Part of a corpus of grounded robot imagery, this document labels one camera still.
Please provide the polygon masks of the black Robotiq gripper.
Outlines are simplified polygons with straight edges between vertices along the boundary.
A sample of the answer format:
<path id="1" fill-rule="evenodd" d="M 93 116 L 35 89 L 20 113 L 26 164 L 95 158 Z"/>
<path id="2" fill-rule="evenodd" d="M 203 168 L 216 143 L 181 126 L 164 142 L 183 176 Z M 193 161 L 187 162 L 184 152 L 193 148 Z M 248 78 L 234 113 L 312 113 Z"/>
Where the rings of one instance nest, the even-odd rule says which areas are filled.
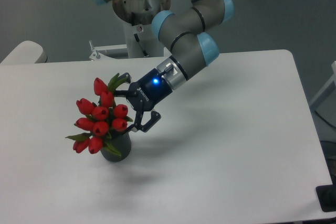
<path id="1" fill-rule="evenodd" d="M 120 86 L 124 84 L 127 84 L 128 87 L 120 89 Z M 159 112 L 151 110 L 172 92 L 168 83 L 159 76 L 157 69 L 152 69 L 136 82 L 132 82 L 132 77 L 128 72 L 120 75 L 113 84 L 113 95 L 127 97 L 127 101 L 137 111 L 134 122 L 126 128 L 124 134 L 130 131 L 146 133 L 161 119 Z M 140 101 L 143 102 L 143 111 L 151 111 L 150 119 L 145 124 L 142 124 L 144 112 L 139 111 Z"/>

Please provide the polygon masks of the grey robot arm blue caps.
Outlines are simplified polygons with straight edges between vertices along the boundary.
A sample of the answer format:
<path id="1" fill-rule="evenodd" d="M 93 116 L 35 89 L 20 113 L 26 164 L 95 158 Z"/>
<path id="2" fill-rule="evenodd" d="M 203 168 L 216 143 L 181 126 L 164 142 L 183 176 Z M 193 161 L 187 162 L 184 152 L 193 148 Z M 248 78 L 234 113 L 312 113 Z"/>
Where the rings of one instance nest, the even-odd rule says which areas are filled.
<path id="1" fill-rule="evenodd" d="M 119 0 L 94 0 L 97 4 Z M 154 107 L 190 78 L 209 66 L 219 49 L 207 30 L 234 14 L 232 0 L 191 0 L 192 7 L 180 15 L 163 0 L 121 0 L 125 20 L 132 25 L 150 25 L 154 38 L 171 55 L 127 90 L 117 91 L 136 112 L 128 131 L 148 131 L 159 119 Z"/>

